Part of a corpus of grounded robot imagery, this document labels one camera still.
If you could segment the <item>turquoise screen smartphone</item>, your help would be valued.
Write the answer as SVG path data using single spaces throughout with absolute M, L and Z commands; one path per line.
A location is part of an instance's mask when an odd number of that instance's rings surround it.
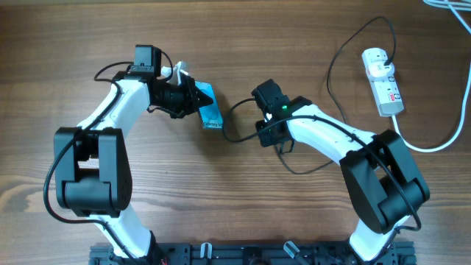
M 202 127 L 204 129 L 220 130 L 223 125 L 223 118 L 216 101 L 216 95 L 212 85 L 210 83 L 200 81 L 196 81 L 195 85 L 213 100 L 211 105 L 204 106 L 199 109 Z

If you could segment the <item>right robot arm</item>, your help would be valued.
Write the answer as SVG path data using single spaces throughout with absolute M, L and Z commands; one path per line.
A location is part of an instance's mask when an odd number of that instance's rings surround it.
M 252 91 L 263 114 L 256 124 L 262 146 L 300 142 L 338 164 L 359 222 L 348 240 L 357 262 L 374 264 L 394 237 L 415 219 L 430 190 L 403 138 L 393 130 L 375 134 L 351 127 L 303 96 L 289 99 L 269 79 Z

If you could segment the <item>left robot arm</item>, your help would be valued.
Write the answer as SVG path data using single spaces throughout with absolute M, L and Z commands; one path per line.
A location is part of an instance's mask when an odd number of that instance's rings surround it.
M 43 186 L 46 210 L 73 225 L 94 223 L 110 246 L 93 249 L 91 263 L 167 264 L 153 232 L 130 204 L 132 173 L 125 138 L 143 112 L 163 111 L 173 119 L 198 113 L 202 122 L 219 109 L 213 87 L 196 81 L 184 62 L 163 67 L 165 52 L 137 45 L 135 59 L 108 80 L 110 92 L 75 127 L 54 134 L 54 162 Z

